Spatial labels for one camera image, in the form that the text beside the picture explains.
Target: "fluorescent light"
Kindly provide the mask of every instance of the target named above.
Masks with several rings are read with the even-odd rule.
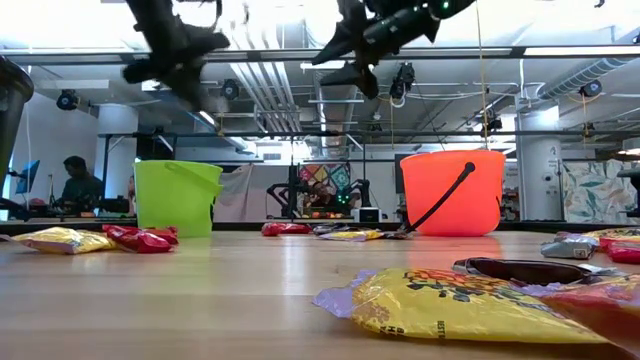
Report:
[[[345,65],[346,61],[334,60],[327,61],[322,64],[313,65],[308,62],[300,63],[300,69],[302,70],[338,70],[342,69]]]
[[[215,121],[215,120],[213,120],[213,118],[212,118],[209,114],[207,114],[207,113],[206,113],[206,112],[204,112],[204,111],[200,111],[200,112],[199,112],[199,114],[200,114],[200,116],[202,116],[205,120],[207,120],[207,122],[208,122],[209,124],[211,124],[211,125],[213,125],[213,126],[216,126],[216,121]]]
[[[640,46],[530,47],[525,56],[640,55]]]

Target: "bucket handle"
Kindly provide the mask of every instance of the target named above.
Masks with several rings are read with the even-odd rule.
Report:
[[[464,170],[458,175],[456,181],[451,185],[451,187],[438,199],[438,201],[433,204],[431,209],[429,209],[415,224],[411,225],[408,220],[406,225],[408,225],[404,232],[410,233],[416,230],[416,228],[420,227],[420,225],[424,224],[427,219],[429,219],[440,207],[451,197],[451,195],[458,189],[460,185],[469,177],[469,175],[476,170],[476,165],[472,162],[468,162],[464,165]]]
[[[164,167],[169,171],[188,177],[190,180],[193,180],[193,182],[198,187],[202,189],[205,189],[205,190],[214,189],[214,190],[217,190],[218,192],[222,189],[221,185],[212,182],[211,180],[193,172],[192,170],[187,169],[184,166],[180,166],[173,162],[167,162],[164,164]]]

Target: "computer monitor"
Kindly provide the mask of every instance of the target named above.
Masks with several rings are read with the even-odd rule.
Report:
[[[33,188],[33,181],[36,178],[40,160],[32,161],[27,164],[22,172],[18,175],[18,185],[16,186],[16,194],[27,194]]]

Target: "yellow wrapper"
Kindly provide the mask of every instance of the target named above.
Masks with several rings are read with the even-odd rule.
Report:
[[[62,227],[18,235],[12,239],[24,246],[49,254],[75,255],[116,248],[116,244],[105,234]]]
[[[353,290],[351,318],[392,335],[528,343],[606,343],[533,297],[488,277],[387,269]]]
[[[343,241],[367,241],[379,239],[384,234],[378,230],[365,231],[343,231],[320,235],[325,240],[343,240]]]

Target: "black bucket handle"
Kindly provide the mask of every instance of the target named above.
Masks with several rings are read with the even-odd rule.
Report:
[[[460,175],[458,175],[458,178],[456,179],[456,181],[440,197],[440,199],[438,199],[438,201],[436,201],[436,203],[433,204],[433,206],[424,215],[422,215],[420,219],[418,219],[418,221],[416,221],[413,225],[411,225],[407,217],[407,223],[405,223],[406,227],[404,232],[408,234],[410,232],[415,231],[420,225],[424,224],[424,222],[427,221],[436,211],[438,211],[438,209],[440,209],[440,207],[451,197],[451,195],[453,195],[453,193],[458,189],[458,187],[462,185],[462,183],[475,170],[476,170],[476,165],[474,163],[467,162],[466,164],[464,164],[464,169],[462,170]]]

